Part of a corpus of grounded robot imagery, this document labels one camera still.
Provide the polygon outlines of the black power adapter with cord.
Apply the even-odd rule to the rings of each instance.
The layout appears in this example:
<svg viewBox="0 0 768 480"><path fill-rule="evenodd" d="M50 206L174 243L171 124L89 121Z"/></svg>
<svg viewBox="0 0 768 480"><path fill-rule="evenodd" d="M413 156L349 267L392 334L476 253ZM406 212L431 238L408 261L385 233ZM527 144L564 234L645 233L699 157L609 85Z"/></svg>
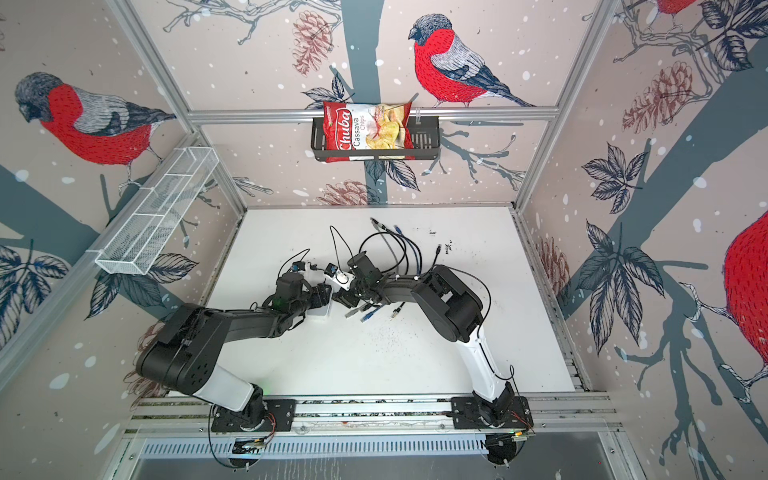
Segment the black power adapter with cord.
<svg viewBox="0 0 768 480"><path fill-rule="evenodd" d="M283 274L289 272L304 271L306 269L305 258L310 251L310 248L305 248L286 259L279 268L277 277L280 278Z"/></svg>

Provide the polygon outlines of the white network switch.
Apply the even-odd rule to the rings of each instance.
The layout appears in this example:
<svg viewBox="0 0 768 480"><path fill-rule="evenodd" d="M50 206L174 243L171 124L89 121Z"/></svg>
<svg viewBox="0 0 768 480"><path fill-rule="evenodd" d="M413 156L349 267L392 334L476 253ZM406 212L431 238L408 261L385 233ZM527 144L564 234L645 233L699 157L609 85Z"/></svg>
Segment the white network switch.
<svg viewBox="0 0 768 480"><path fill-rule="evenodd" d="M329 301L327 304L323 306L309 309L306 312L306 315L310 319L317 319L317 320L328 319L332 313L332 308L333 308L333 301Z"/></svg>

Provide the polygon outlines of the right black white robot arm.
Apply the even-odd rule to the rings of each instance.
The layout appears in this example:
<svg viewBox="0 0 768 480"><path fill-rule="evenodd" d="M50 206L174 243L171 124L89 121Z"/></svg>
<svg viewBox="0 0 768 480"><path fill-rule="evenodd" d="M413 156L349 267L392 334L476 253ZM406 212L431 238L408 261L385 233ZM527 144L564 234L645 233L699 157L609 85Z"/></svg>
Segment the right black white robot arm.
<svg viewBox="0 0 768 480"><path fill-rule="evenodd" d="M332 299L350 310L391 304L418 305L435 331L455 344L472 381L471 410L464 417L475 425L501 428L514 417L513 377L498 371L489 352L483 323L487 314L479 296L459 277L460 272L436 264L424 274L399 275L380 271L364 253L348 261Z"/></svg>

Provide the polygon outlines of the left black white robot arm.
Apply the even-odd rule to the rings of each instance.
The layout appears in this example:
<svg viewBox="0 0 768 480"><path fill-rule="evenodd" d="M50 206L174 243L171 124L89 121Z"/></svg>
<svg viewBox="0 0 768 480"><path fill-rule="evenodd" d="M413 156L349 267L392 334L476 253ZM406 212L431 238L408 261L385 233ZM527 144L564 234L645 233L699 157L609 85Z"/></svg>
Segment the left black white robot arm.
<svg viewBox="0 0 768 480"><path fill-rule="evenodd" d="M329 284L312 285L302 274L289 271L278 277L272 295L248 309L186 303L140 354L136 372L233 415L245 429L259 428L269 415L263 389L218 364L224 345L278 338L300 325L309 311L328 306L331 294Z"/></svg>

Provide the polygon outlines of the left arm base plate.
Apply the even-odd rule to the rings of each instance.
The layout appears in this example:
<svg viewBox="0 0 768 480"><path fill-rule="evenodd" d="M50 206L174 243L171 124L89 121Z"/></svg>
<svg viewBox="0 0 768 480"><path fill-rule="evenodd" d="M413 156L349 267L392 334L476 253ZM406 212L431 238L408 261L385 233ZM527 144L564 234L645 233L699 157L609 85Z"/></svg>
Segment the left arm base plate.
<svg viewBox="0 0 768 480"><path fill-rule="evenodd" d="M211 418L213 433L288 432L292 428L297 401L261 399L241 412L216 406Z"/></svg>

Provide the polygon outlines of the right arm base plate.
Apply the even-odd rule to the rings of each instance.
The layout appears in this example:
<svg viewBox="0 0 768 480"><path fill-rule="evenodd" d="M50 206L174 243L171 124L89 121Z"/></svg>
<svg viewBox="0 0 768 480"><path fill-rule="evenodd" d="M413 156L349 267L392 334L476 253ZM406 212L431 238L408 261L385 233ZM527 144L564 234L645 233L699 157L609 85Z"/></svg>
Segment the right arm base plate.
<svg viewBox="0 0 768 480"><path fill-rule="evenodd" d="M450 414L457 430L509 429L527 431L534 421L528 400L512 397L504 406L488 403L479 397L452 397Z"/></svg>

